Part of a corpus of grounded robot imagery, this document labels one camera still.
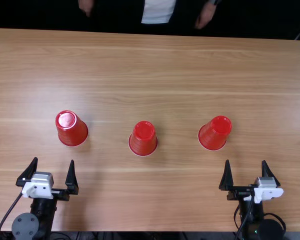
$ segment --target wood grain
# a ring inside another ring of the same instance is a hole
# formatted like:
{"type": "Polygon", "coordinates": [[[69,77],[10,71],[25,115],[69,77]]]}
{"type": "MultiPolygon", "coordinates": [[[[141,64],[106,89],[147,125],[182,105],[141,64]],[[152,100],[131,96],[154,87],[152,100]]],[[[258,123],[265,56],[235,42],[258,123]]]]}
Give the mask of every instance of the wood grain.
{"type": "Polygon", "coordinates": [[[264,209],[300,231],[300,41],[0,29],[0,220],[35,156],[62,188],[75,161],[79,195],[58,203],[55,231],[234,231],[226,159],[236,185],[266,160],[285,192],[264,209]],[[88,125],[80,147],[58,140],[66,109],[88,125]],[[198,130],[217,115],[232,133],[207,151],[198,130]],[[128,148],[141,120],[159,139],[149,157],[128,148]]]}

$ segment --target hand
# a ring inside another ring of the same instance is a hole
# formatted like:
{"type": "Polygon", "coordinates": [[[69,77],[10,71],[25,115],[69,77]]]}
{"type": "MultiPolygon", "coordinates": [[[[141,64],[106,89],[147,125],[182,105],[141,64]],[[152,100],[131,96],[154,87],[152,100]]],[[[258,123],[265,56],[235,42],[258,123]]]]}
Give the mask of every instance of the hand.
{"type": "Polygon", "coordinates": [[[195,21],[195,28],[202,29],[204,28],[213,18],[217,6],[211,2],[206,2],[200,12],[200,15],[195,21]]]}
{"type": "Polygon", "coordinates": [[[95,0],[78,0],[78,3],[79,8],[85,13],[85,15],[87,15],[87,17],[90,17],[95,0]]]}

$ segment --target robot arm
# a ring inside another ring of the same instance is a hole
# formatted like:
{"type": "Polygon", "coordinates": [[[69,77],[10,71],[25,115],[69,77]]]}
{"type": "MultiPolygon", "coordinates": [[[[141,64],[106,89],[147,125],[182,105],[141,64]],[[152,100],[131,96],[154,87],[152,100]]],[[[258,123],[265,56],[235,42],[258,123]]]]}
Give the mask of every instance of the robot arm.
{"type": "Polygon", "coordinates": [[[4,220],[21,196],[32,198],[31,211],[20,214],[13,221],[12,234],[16,240],[50,239],[58,200],[69,201],[70,195],[79,193],[73,160],[70,162],[65,180],[67,189],[53,188],[53,175],[50,172],[37,171],[37,165],[38,158],[35,157],[17,178],[15,185],[22,187],[22,191],[0,224],[1,230],[4,220]]]}
{"type": "Polygon", "coordinates": [[[261,168],[262,177],[257,177],[254,184],[234,186],[230,162],[225,162],[219,189],[228,191],[227,200],[239,202],[241,226],[235,240],[241,230],[244,240],[282,240],[286,232],[286,225],[279,216],[264,214],[263,201],[280,197],[284,190],[279,188],[281,185],[265,160],[262,161],[261,168]],[[276,217],[283,228],[277,221],[265,219],[266,215],[276,217]]]}

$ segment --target white shirt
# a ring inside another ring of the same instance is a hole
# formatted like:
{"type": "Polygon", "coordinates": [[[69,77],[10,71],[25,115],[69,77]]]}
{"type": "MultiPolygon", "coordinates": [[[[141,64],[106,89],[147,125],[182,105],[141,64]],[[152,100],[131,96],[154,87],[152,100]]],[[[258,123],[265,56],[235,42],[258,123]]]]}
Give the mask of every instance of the white shirt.
{"type": "Polygon", "coordinates": [[[145,0],[142,24],[166,24],[175,9],[176,0],[145,0]]]}

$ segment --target upside-down cup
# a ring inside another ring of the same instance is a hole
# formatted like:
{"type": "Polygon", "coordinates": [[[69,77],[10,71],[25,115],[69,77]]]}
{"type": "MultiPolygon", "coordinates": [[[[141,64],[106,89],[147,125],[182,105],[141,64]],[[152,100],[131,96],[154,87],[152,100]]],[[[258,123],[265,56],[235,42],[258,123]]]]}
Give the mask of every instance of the upside-down cup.
{"type": "Polygon", "coordinates": [[[151,122],[138,122],[129,137],[129,148],[138,156],[148,156],[152,154],[158,145],[155,127],[151,122]]]}
{"type": "Polygon", "coordinates": [[[82,144],[88,137],[88,127],[70,110],[64,110],[55,117],[59,140],[69,147],[82,144]]]}
{"type": "Polygon", "coordinates": [[[227,141],[232,129],[232,124],[226,116],[216,116],[206,125],[203,125],[198,133],[200,144],[208,150],[221,149],[227,141]]]}

